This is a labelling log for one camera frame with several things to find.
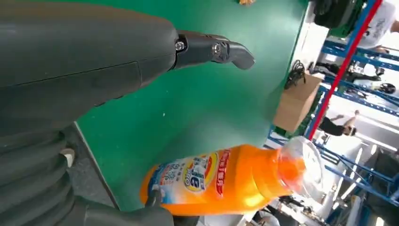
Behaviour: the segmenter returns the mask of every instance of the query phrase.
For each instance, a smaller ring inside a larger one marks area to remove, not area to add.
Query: robotic arm
[[[2,4],[0,43],[0,137],[64,128],[169,70],[209,61],[248,69],[255,62],[225,37],[86,4]]]
[[[156,198],[120,212],[74,196],[60,130],[169,70],[255,62],[239,43],[162,18],[37,2],[0,3],[0,59],[0,225],[13,226],[172,225]]]

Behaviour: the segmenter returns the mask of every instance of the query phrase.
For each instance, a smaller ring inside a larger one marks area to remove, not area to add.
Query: black bag
[[[330,9],[323,15],[316,15],[314,23],[326,28],[337,28],[349,21],[358,0],[328,1],[332,1]]]

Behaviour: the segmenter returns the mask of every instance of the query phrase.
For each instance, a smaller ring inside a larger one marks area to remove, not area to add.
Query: red pole
[[[315,121],[314,126],[313,126],[313,128],[312,128],[312,130],[311,130],[311,132],[309,134],[309,137],[308,137],[309,140],[312,140],[313,135],[316,132],[316,129],[317,129],[317,127],[320,124],[320,121],[322,119],[321,117],[323,117],[324,112],[327,109],[327,106],[328,106],[328,103],[330,101],[330,98],[334,94],[335,88],[338,86],[338,83],[341,80],[343,74],[345,73],[346,68],[348,67],[349,63],[351,62],[352,56],[353,56],[353,54],[355,53],[355,51],[357,49],[357,46],[358,46],[358,44],[360,42],[360,39],[363,36],[363,33],[367,30],[368,24],[373,19],[374,15],[377,12],[378,7],[380,7],[382,1],[383,0],[376,0],[375,1],[373,7],[370,10],[370,13],[367,15],[366,20],[364,21],[362,27],[360,28],[359,33],[356,35],[355,40],[353,41],[353,44],[350,46],[348,54],[346,55],[346,58],[343,61],[342,65],[341,65],[341,68],[339,69],[338,74],[337,74],[333,84],[331,85],[330,91],[327,93],[327,96],[324,97],[325,101],[323,101],[323,104],[321,105],[321,110],[320,110],[319,114],[316,115],[316,119],[315,119],[316,121]]]

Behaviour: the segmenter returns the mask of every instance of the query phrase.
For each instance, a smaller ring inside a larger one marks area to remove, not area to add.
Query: black cable
[[[288,74],[284,89],[289,89],[292,85],[296,86],[300,79],[303,79],[303,82],[306,83],[305,66],[301,63],[301,61],[295,60],[294,65]]]

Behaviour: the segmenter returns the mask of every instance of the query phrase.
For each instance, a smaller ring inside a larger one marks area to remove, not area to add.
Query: cardboard box
[[[309,74],[305,78],[306,83],[301,79],[297,86],[293,85],[283,91],[274,116],[273,124],[291,133],[296,131],[309,112],[322,81]]]

